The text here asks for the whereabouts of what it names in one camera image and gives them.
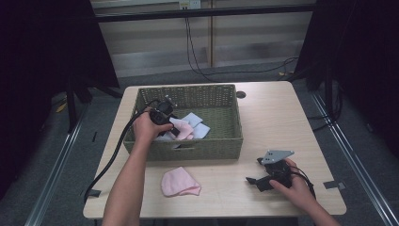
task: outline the folded pink cloth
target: folded pink cloth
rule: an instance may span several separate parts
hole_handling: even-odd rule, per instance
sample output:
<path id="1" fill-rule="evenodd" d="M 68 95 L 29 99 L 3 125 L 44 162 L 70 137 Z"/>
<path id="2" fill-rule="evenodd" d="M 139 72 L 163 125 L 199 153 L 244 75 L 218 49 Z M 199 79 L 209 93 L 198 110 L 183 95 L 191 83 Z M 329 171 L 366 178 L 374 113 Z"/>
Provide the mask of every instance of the folded pink cloth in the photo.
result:
<path id="1" fill-rule="evenodd" d="M 182 167 L 166 172 L 162 178 L 161 188 L 167 197 L 200 194 L 200 184 Z"/>

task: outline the green wicker basket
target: green wicker basket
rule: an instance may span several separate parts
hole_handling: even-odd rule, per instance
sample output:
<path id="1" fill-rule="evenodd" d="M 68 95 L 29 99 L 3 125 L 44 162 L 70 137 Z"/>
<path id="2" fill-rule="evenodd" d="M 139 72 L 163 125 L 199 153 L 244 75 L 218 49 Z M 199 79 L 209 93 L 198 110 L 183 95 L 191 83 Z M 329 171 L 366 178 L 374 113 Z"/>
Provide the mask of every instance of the green wicker basket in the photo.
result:
<path id="1" fill-rule="evenodd" d="M 183 118 L 193 112 L 211 130 L 203 139 L 155 140 L 150 147 L 149 161 L 239 158 L 243 135 L 235 85 L 139 89 L 133 113 L 151 100 L 162 100 L 166 95 L 177 105 L 173 110 L 175 116 Z M 130 152 L 135 143 L 133 131 L 127 132 L 123 143 Z"/>

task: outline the gray carpet floor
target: gray carpet floor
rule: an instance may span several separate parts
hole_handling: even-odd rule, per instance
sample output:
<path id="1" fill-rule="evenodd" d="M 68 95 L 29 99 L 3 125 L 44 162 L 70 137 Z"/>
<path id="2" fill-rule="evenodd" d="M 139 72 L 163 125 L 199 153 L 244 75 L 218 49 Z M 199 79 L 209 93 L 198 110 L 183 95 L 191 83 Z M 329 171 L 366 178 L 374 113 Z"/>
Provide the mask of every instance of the gray carpet floor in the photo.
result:
<path id="1" fill-rule="evenodd" d="M 279 66 L 276 64 L 244 65 L 219 69 L 203 70 L 204 72 L 235 72 L 260 71 Z M 268 73 L 224 73 L 212 75 L 218 82 L 249 82 L 276 81 L 280 79 L 278 72 Z M 163 85 L 208 83 L 203 76 L 191 71 L 161 73 L 154 75 L 135 76 L 120 79 L 120 89 L 138 85 Z M 296 94 L 307 116 L 320 115 L 313 102 L 311 94 L 306 89 L 305 80 L 293 83 Z M 65 169 L 56 186 L 56 192 L 50 201 L 41 225 L 94 225 L 93 220 L 83 216 L 82 192 L 94 177 L 95 171 L 103 153 L 113 120 L 117 113 L 120 99 L 110 97 L 96 89 L 91 89 L 93 101 L 83 117 L 82 127 L 72 147 Z M 18 180 L 8 190 L 6 197 L 0 201 L 0 225 L 24 225 L 36 199 L 56 162 L 60 150 L 67 137 L 68 112 L 56 113 L 55 105 L 41 132 L 41 141 L 37 151 L 29 163 L 22 170 Z M 84 109 L 78 105 L 78 112 Z M 312 128 L 323 125 L 323 121 L 311 120 Z M 377 135 L 370 133 L 366 127 L 367 120 L 357 109 L 343 97 L 343 113 L 338 119 L 354 152 L 366 167 L 382 194 L 386 197 L 396 216 L 399 213 L 399 160 L 395 158 L 385 146 L 384 141 Z M 346 189 L 341 191 L 347 206 L 346 214 L 335 216 L 342 225 L 384 225 L 380 215 L 361 186 L 351 166 L 348 164 L 335 138 L 328 128 L 314 133 L 321 147 L 334 179 L 344 182 Z M 143 225 L 162 225 L 163 220 L 143 220 Z M 216 225 L 214 219 L 172 219 L 168 225 Z M 307 217 L 292 220 L 281 218 L 256 218 L 247 225 L 312 225 Z"/>

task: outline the table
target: table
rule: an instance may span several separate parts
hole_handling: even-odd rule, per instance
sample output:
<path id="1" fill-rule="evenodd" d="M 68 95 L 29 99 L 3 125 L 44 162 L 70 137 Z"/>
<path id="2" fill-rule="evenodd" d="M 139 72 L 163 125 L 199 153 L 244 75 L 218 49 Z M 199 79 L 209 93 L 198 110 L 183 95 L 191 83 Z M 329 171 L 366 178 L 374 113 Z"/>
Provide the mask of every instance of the table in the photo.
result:
<path id="1" fill-rule="evenodd" d="M 344 214 L 346 206 L 339 189 L 325 189 L 323 185 L 323 182 L 332 181 L 333 177 L 291 83 L 234 85 L 237 91 L 247 95 L 244 99 L 238 99 L 244 136 L 240 158 L 148 162 L 141 217 L 255 218 L 304 215 L 278 191 L 260 192 L 247 182 L 247 176 L 259 179 L 267 175 L 256 159 L 264 156 L 269 149 L 295 151 L 290 158 L 310 177 L 317 200 L 331 215 Z M 129 87 L 123 94 L 97 174 L 114 152 L 121 131 L 131 117 L 139 88 Z M 109 191 L 127 158 L 128 153 L 122 145 L 112 167 L 93 187 L 102 193 L 99 198 L 88 199 L 84 209 L 86 218 L 103 217 Z M 199 182 L 202 187 L 199 196 L 163 196 L 161 180 L 164 173 L 178 167 L 184 167 Z"/>

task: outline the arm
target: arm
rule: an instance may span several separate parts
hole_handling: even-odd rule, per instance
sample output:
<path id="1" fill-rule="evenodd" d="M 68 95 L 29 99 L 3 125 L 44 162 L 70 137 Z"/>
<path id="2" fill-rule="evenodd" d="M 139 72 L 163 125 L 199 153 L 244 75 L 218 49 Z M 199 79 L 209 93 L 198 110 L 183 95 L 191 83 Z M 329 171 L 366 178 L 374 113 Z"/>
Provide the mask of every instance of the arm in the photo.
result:
<path id="1" fill-rule="evenodd" d="M 296 167 L 296 163 L 291 159 L 287 158 L 285 160 L 288 165 Z M 281 192 L 293 205 L 305 211 L 311 217 L 315 225 L 340 225 L 335 218 L 317 202 L 302 178 L 293 175 L 292 182 L 293 185 L 290 188 L 274 180 L 270 181 L 270 185 Z"/>
<path id="2" fill-rule="evenodd" d="M 158 133 L 172 124 L 152 123 L 148 112 L 133 123 L 136 142 L 106 201 L 103 225 L 139 225 L 147 153 Z"/>

